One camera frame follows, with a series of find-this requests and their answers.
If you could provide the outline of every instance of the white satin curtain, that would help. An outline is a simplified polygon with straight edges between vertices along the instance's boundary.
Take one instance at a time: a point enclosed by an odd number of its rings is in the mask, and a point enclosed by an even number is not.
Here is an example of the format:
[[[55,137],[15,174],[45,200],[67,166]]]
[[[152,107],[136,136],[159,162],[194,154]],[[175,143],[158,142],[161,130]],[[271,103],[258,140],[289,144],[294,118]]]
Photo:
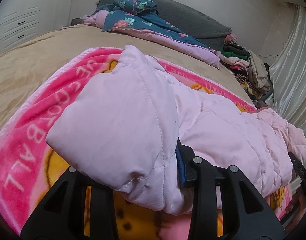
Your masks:
[[[306,8],[298,6],[284,50],[270,67],[274,93],[267,104],[306,136]],[[292,183],[292,189],[300,180]]]

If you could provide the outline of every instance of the blue component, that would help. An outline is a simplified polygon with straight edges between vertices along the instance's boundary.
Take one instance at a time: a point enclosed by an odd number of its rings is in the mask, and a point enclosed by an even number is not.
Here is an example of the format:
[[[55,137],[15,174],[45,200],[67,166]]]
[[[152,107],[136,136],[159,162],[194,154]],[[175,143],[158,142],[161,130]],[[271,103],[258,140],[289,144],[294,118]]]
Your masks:
[[[181,157],[180,149],[178,146],[176,146],[175,149],[175,155],[176,155],[176,162],[177,162],[177,173],[178,173],[178,179],[181,186],[184,186],[185,184],[185,167],[184,163]]]

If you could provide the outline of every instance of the white wardrobe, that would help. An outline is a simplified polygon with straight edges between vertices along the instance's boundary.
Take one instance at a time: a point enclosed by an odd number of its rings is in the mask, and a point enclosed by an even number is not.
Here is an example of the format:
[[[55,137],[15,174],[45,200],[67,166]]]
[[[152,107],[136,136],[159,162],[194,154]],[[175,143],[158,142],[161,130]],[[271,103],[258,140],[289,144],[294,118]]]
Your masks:
[[[0,54],[51,30],[69,26],[72,0],[2,0]]]

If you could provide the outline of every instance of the teal floral blanket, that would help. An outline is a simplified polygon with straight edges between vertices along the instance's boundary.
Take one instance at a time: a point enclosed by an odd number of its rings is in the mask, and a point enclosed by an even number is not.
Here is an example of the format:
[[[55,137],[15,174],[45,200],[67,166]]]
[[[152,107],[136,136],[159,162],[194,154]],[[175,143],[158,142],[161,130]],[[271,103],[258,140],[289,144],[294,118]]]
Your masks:
[[[152,0],[115,0],[112,4],[98,7],[96,12],[100,10],[109,11],[102,29],[103,32],[128,28],[150,30],[176,41],[212,50],[194,37],[159,18],[157,5]]]

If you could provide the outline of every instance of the beige bedspread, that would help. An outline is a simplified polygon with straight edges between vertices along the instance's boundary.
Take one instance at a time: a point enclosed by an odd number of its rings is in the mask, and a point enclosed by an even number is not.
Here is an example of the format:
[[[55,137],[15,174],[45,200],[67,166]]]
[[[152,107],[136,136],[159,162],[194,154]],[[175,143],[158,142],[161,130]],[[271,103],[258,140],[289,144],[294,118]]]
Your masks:
[[[43,82],[72,58],[88,48],[123,48],[126,44],[136,46],[144,54],[168,60],[209,78],[252,103],[234,76],[224,67],[218,70],[150,41],[101,32],[91,26],[75,25],[42,35],[0,56],[0,129]]]

